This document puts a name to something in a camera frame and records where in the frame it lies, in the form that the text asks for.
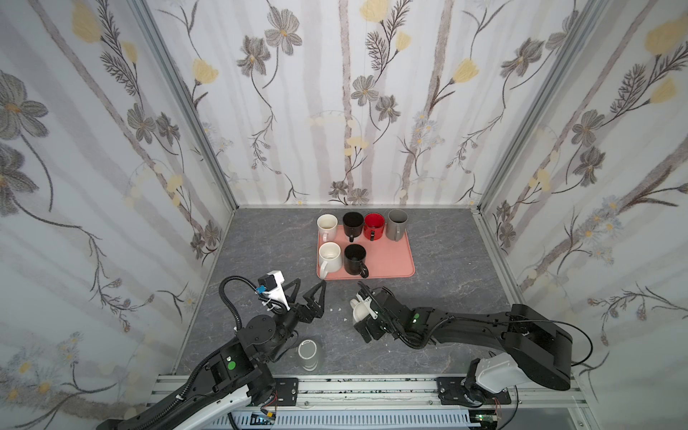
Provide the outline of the dark mug white base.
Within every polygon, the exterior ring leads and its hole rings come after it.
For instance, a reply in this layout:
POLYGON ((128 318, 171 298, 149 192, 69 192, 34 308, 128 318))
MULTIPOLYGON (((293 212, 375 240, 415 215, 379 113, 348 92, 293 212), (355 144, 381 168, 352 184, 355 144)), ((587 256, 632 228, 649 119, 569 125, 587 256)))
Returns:
POLYGON ((360 212, 349 211, 342 217, 343 230, 350 243, 358 238, 364 229, 365 218, 360 212))

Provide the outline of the black interior steel mug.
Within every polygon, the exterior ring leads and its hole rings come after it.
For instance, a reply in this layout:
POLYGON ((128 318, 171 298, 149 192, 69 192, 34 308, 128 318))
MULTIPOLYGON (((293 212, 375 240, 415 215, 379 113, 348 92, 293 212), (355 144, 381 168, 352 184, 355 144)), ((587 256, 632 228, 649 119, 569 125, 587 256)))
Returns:
POLYGON ((366 265, 367 251, 363 245, 350 244, 344 250, 344 269, 347 274, 359 276, 363 279, 369 277, 369 270, 366 265))

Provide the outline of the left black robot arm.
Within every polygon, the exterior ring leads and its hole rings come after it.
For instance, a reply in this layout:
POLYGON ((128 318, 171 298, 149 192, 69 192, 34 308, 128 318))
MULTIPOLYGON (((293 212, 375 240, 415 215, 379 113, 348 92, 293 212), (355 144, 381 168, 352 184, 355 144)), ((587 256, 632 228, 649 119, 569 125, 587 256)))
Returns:
POLYGON ((239 275, 220 282, 218 293, 236 323, 234 338, 201 359, 177 390, 131 419, 107 419, 99 429, 201 429, 231 410, 260 405, 274 395, 270 371, 296 337, 297 325, 311 324, 324 315, 326 281, 319 281, 297 302, 301 280, 286 283, 280 271, 269 272, 258 283, 239 275), (270 310, 242 322, 225 288, 232 281, 249 286, 270 310))

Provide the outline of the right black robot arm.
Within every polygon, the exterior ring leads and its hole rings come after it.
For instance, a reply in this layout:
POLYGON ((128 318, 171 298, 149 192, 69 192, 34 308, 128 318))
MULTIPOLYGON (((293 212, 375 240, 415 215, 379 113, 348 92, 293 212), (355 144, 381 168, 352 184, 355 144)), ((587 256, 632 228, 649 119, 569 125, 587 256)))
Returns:
POLYGON ((431 307, 413 309, 401 304, 385 287, 358 283, 358 297, 367 305, 367 317, 355 324, 365 342, 390 334, 411 349, 430 341, 458 343, 501 350, 530 381, 555 391, 571 388, 573 337, 565 322, 546 319, 523 304, 487 315, 457 314, 431 307))

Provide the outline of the red mug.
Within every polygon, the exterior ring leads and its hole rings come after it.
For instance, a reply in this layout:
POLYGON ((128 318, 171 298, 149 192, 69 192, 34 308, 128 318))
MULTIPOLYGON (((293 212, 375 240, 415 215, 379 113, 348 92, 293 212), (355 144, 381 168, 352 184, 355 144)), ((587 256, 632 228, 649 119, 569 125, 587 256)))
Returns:
POLYGON ((385 217, 380 213, 369 213, 364 218, 364 236, 369 241, 376 241, 382 238, 385 228, 385 217))

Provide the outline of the white ribbed upside-down mug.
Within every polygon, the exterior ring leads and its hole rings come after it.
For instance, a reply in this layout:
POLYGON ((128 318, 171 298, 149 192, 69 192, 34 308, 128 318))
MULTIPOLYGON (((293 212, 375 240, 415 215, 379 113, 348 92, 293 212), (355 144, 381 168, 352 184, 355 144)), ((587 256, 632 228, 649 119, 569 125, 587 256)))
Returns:
POLYGON ((338 272, 342 268, 341 248, 335 242, 326 242, 318 249, 318 276, 326 279, 328 275, 338 272))

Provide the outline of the pale pink mug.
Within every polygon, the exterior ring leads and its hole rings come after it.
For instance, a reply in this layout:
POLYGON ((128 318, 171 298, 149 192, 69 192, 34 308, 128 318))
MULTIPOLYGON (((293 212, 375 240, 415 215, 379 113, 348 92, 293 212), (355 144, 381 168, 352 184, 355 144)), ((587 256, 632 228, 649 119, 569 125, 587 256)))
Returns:
POLYGON ((337 236, 338 218, 332 214, 323 214, 316 223, 320 241, 322 243, 333 242, 337 236))

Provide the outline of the cream upside-down mug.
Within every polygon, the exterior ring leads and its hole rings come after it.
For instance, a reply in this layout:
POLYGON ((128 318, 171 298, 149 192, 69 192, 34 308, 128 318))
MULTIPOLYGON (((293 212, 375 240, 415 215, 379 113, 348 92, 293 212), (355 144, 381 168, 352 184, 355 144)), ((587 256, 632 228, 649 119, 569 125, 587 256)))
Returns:
POLYGON ((378 318, 378 314, 376 311, 372 309, 372 299, 371 297, 368 297, 366 299, 351 299, 349 302, 352 308, 352 316, 353 320, 356 323, 360 323, 362 321, 365 321, 368 317, 376 320, 378 318))

